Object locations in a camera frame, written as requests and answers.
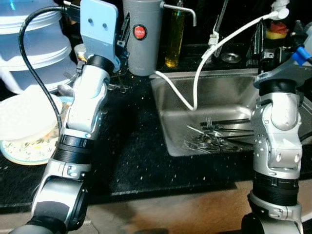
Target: yellow oil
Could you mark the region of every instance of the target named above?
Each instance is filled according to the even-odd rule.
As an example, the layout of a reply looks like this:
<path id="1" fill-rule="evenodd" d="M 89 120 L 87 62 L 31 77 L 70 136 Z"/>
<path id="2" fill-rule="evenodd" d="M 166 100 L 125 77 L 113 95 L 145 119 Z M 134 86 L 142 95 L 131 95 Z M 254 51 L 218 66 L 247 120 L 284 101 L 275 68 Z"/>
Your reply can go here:
<path id="1" fill-rule="evenodd" d="M 176 67 L 179 64 L 179 56 L 183 38 L 185 13 L 174 10 L 171 15 L 170 32 L 167 45 L 165 63 L 167 67 Z"/>

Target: white lid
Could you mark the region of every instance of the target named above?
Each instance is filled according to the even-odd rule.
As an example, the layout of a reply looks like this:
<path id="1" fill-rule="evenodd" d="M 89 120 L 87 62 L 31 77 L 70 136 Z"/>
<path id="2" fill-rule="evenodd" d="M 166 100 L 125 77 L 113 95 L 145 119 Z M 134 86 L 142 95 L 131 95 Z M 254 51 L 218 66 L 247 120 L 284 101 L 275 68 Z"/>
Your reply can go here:
<path id="1" fill-rule="evenodd" d="M 0 44 L 0 67 L 9 71 L 28 70 L 20 55 L 17 34 L 0 35 Z M 24 44 L 27 57 L 35 69 L 59 62 L 71 52 L 70 42 L 62 34 L 58 23 L 27 32 Z"/>
<path id="2" fill-rule="evenodd" d="M 14 34 L 20 31 L 21 24 L 34 11 L 47 7 L 57 6 L 52 0 L 32 1 L 0 1 L 0 35 Z M 60 20 L 60 12 L 47 12 L 34 18 L 27 26 L 27 31 L 39 29 Z"/>
<path id="3" fill-rule="evenodd" d="M 64 74 L 74 75 L 76 64 L 67 57 L 48 67 L 39 68 L 36 72 L 49 92 L 54 92 L 58 85 L 70 82 L 70 79 Z M 22 93 L 29 85 L 39 86 L 30 71 L 9 72 L 0 67 L 0 77 L 7 89 L 16 94 Z"/>
<path id="4" fill-rule="evenodd" d="M 61 100 L 51 96 L 61 112 Z M 23 140 L 33 136 L 38 139 L 50 132 L 56 123 L 48 98 L 37 86 L 30 86 L 22 94 L 0 102 L 0 140 Z"/>

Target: stainless steel sink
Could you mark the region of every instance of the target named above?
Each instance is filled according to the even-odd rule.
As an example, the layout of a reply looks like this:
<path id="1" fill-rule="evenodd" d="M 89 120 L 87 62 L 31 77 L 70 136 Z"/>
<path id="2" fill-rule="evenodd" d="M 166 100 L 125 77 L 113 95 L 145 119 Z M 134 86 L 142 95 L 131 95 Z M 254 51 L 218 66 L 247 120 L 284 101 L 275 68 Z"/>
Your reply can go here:
<path id="1" fill-rule="evenodd" d="M 195 72 L 166 73 L 184 97 L 193 104 L 193 81 Z M 156 75 L 151 80 L 156 106 L 159 112 L 166 146 L 171 156 L 204 154 L 190 149 L 185 142 L 191 142 L 199 133 L 187 127 L 201 130 L 201 122 L 206 118 L 229 120 L 250 118 L 258 97 L 254 88 L 256 69 L 222 70 L 202 72 L 198 83 L 198 109 L 188 110 L 170 86 Z M 311 131 L 311 102 L 305 100 L 305 108 L 300 108 L 303 124 L 300 135 Z M 227 125 L 231 129 L 252 129 L 250 123 Z M 240 136 L 242 133 L 222 133 L 223 136 Z M 236 138 L 245 143 L 253 143 L 253 137 Z"/>

